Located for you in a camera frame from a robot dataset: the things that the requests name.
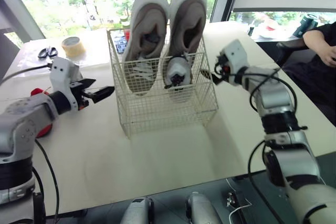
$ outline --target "thermos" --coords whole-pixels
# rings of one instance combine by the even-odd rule
[[[317,16],[313,15],[313,14],[307,14],[305,17],[303,17],[303,19],[301,20],[301,25],[298,27],[298,29],[296,29],[296,31],[293,33],[294,36],[298,37],[298,38],[302,38],[303,34],[314,28],[317,27]]]

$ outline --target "wire basket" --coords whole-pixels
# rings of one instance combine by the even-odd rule
[[[165,89],[162,69],[171,57],[163,57],[168,41],[166,40],[161,57],[141,61],[122,62],[122,55],[115,49],[113,37],[118,33],[108,31],[111,64],[120,124],[128,138],[145,131],[165,129],[187,124],[202,123],[204,126],[218,110],[217,98],[212,80],[205,78],[201,70],[209,71],[209,63],[203,39],[192,57],[192,84]],[[152,65],[156,79],[151,86],[143,80],[126,80],[128,69],[137,62]]]

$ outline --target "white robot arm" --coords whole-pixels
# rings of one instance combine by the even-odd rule
[[[238,40],[220,52],[215,69],[221,80],[241,85],[253,96],[266,133],[265,144],[271,148],[263,155],[269,179],[285,189],[299,223],[336,223],[336,190],[321,179],[303,131],[306,127],[299,127],[295,104],[277,74],[250,67]]]
[[[0,114],[1,223],[44,223],[43,199],[33,193],[35,180],[31,173],[37,134],[58,115],[88,106],[84,97],[96,103],[114,91],[114,87],[105,87],[85,93],[95,80],[83,79],[79,67],[64,58],[54,59],[50,79],[54,93],[17,101]]]

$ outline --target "masking tape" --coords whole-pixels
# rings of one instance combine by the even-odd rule
[[[67,57],[72,58],[85,52],[85,48],[78,37],[69,37],[62,41],[62,47]]]

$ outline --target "black scissors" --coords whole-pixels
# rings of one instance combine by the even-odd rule
[[[49,58],[53,58],[53,57],[55,57],[55,56],[57,56],[58,55],[58,51],[57,51],[57,49],[55,48],[55,47],[46,47],[46,48],[44,48],[44,49],[42,49],[41,51],[40,51],[40,53],[38,54],[38,58],[40,59],[40,60],[43,60],[43,59],[46,59],[47,58],[47,56],[49,57]]]

